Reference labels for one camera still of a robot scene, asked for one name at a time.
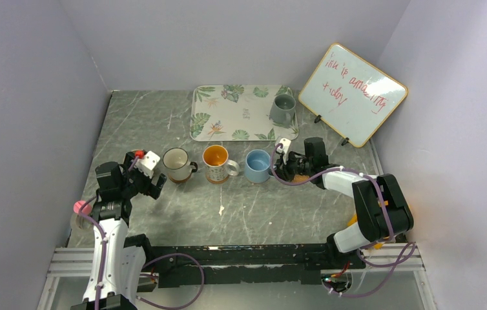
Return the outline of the light blue mug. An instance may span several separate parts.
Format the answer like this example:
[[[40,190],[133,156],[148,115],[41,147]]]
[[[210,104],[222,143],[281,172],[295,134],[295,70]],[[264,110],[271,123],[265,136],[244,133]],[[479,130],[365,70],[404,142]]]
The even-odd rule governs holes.
[[[253,184],[266,182],[270,178],[271,156],[261,149],[250,151],[245,158],[244,175]]]

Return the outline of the smooth wooden coaster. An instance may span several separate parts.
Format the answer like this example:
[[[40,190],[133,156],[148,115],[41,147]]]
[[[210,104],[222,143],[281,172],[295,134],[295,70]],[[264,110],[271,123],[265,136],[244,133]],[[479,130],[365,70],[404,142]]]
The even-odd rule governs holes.
[[[174,178],[171,174],[168,175],[170,181],[173,183],[185,183],[186,181],[188,181],[191,178],[191,176],[192,176],[192,173],[190,173],[186,178],[179,180],[179,179]]]

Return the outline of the white mug black rim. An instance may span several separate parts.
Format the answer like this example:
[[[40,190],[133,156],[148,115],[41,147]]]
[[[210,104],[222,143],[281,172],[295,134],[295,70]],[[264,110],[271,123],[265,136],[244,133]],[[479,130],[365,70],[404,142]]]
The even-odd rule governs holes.
[[[197,163],[191,161],[188,152],[182,148],[167,150],[162,157],[162,162],[167,169],[167,175],[171,174],[179,180],[198,171]]]

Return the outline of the grey-green mug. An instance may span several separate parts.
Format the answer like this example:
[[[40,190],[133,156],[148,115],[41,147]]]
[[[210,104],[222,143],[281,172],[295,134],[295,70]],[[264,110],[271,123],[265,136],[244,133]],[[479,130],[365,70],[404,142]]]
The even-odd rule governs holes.
[[[269,119],[283,127],[289,127],[295,116],[295,108],[296,101],[293,96],[280,94],[274,98]]]

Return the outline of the yellow-inside patterned mug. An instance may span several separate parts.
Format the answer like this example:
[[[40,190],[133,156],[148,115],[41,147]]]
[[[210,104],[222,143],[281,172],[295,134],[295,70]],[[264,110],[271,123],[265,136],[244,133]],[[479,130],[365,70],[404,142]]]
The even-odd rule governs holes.
[[[205,168],[205,177],[213,184],[225,182],[230,176],[237,176],[240,173],[240,166],[237,162],[229,159],[227,149],[221,145],[208,146],[202,159]]]

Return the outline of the woven rattan coaster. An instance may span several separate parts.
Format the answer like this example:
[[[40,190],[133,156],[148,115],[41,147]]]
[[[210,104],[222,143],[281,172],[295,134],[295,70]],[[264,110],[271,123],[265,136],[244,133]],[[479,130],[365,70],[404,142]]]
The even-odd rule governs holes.
[[[306,184],[309,182],[309,179],[310,179],[309,176],[297,174],[291,181],[291,184],[296,186]]]

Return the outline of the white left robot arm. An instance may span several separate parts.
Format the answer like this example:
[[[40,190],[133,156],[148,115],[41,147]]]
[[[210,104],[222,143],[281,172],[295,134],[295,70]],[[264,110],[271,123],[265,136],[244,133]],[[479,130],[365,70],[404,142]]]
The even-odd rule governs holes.
[[[87,288],[73,309],[135,309],[141,271],[154,253],[144,235],[128,236],[131,199],[139,194],[158,199],[166,175],[154,170],[160,157],[152,151],[126,153],[123,163],[96,167],[95,196],[75,204],[79,216],[94,226],[94,253]]]

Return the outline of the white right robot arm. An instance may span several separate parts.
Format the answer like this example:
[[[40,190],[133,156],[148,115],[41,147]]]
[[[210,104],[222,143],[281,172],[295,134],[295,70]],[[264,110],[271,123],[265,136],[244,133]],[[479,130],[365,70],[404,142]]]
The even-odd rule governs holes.
[[[304,141],[303,154],[291,151],[291,140],[279,138],[271,159],[272,175],[284,185],[312,183],[319,189],[335,191],[354,202],[356,221],[329,237],[325,260],[334,268],[342,267],[350,252],[410,231],[414,218],[396,177],[370,175],[330,163],[322,138]]]

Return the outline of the pink-capped bottle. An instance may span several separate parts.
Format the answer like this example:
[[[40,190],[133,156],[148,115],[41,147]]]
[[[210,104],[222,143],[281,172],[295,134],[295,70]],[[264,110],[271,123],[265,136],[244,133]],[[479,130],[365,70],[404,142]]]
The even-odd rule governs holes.
[[[91,212],[92,207],[89,204],[87,204],[83,207],[84,204],[85,204],[84,200],[77,201],[73,207],[74,213],[77,213],[81,217],[83,217],[83,215],[88,216]]]

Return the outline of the leaf-patterned white tray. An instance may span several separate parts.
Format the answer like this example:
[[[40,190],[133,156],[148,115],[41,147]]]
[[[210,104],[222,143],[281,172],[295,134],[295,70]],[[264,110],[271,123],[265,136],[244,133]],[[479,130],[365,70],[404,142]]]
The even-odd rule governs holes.
[[[192,93],[189,133],[195,141],[275,141],[298,137],[296,117],[284,126],[273,122],[275,97],[293,91],[286,85],[202,85]]]

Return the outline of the yellow-framed whiteboard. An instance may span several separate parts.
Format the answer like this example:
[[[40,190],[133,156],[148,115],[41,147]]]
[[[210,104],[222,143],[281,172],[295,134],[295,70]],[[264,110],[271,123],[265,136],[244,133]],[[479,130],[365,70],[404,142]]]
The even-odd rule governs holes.
[[[408,88],[340,43],[332,44],[298,100],[354,147],[363,147]]]

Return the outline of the yellow plastic bin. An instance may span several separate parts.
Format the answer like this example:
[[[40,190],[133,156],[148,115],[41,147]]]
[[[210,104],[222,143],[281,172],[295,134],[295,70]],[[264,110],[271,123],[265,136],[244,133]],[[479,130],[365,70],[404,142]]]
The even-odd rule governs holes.
[[[344,252],[392,241],[396,235],[414,226],[412,213],[405,201],[386,200],[382,205],[356,204],[356,212],[348,226],[337,233],[340,250]]]

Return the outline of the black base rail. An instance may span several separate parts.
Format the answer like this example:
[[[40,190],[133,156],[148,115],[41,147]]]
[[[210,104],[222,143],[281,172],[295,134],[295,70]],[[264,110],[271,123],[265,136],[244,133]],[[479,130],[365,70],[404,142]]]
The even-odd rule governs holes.
[[[151,246],[130,241],[145,253],[143,274],[160,288],[205,284],[298,282],[319,285],[331,274],[365,268],[356,253],[340,253],[333,243],[274,245]]]

